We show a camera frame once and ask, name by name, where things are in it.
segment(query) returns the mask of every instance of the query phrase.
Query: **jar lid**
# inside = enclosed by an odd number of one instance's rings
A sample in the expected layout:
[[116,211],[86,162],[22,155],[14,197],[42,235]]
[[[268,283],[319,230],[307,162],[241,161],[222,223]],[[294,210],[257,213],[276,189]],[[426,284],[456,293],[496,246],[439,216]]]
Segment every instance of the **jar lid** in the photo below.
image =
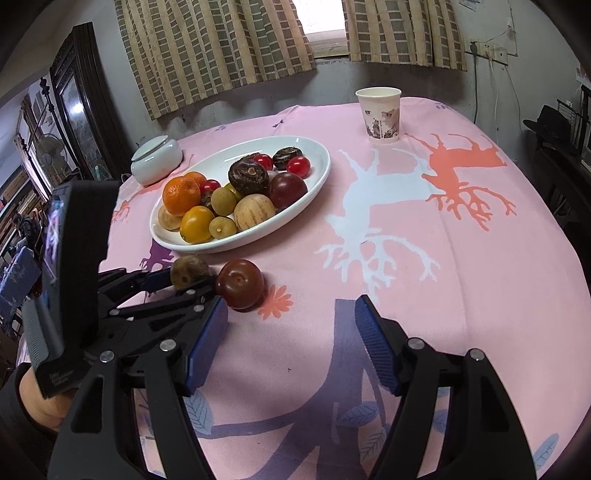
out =
[[135,151],[134,156],[131,157],[131,161],[138,161],[144,158],[146,155],[151,154],[154,150],[156,150],[167,140],[168,135],[161,135],[160,137],[155,137],[152,140],[148,140],[144,145],[142,145]]

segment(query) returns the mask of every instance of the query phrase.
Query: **checkered curtain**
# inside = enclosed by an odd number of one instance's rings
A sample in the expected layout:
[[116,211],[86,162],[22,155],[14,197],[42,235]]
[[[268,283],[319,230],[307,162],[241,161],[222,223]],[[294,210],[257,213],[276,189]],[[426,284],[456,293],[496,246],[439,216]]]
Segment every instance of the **checkered curtain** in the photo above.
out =
[[352,61],[466,70],[451,0],[342,0]]
[[314,68],[291,0],[115,0],[115,9],[152,119]]

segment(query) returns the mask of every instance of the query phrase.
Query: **blue gripper pad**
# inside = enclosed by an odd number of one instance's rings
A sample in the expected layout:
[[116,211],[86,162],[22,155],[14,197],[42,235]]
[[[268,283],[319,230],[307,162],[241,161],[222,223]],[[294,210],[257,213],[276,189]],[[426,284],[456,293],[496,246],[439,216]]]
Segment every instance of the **blue gripper pad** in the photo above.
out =
[[377,314],[369,300],[360,297],[355,301],[355,324],[378,374],[379,382],[390,393],[395,394],[400,386],[396,375],[397,359],[380,327],[381,322],[387,320],[383,320]]
[[201,335],[189,355],[185,387],[191,393],[194,393],[196,389],[202,387],[205,383],[217,347],[228,327],[228,304],[221,297],[217,297],[216,302]]

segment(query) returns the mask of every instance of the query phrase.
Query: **window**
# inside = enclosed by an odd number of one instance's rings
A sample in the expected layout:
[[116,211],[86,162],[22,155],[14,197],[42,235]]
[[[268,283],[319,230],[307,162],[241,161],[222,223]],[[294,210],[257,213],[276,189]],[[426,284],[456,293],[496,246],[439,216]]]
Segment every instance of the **window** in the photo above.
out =
[[348,55],[341,0],[293,0],[314,57]]

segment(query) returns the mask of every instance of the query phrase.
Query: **white oval plate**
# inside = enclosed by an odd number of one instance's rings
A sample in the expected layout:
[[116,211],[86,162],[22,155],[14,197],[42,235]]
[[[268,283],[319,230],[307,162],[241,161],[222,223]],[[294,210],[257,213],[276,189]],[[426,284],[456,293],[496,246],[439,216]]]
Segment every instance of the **white oval plate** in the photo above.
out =
[[285,147],[297,147],[302,150],[304,156],[310,160],[312,166],[310,175],[305,179],[308,193],[293,205],[278,213],[273,218],[249,228],[244,232],[237,233],[236,235],[221,240],[211,240],[204,244],[191,245],[181,238],[178,231],[169,232],[162,228],[158,223],[158,210],[162,205],[161,195],[154,205],[152,214],[150,215],[150,233],[152,234],[152,238],[164,248],[177,252],[216,253],[242,247],[259,240],[259,238],[262,238],[285,225],[304,210],[312,200],[314,200],[329,176],[329,151],[324,145],[317,141],[309,138],[292,136],[265,137],[257,140],[250,140],[214,153],[183,173],[186,174],[190,171],[198,171],[208,179],[217,180],[222,186],[224,186],[228,183],[228,170],[230,169],[230,165],[236,160],[255,152],[262,152],[273,156],[278,150]]

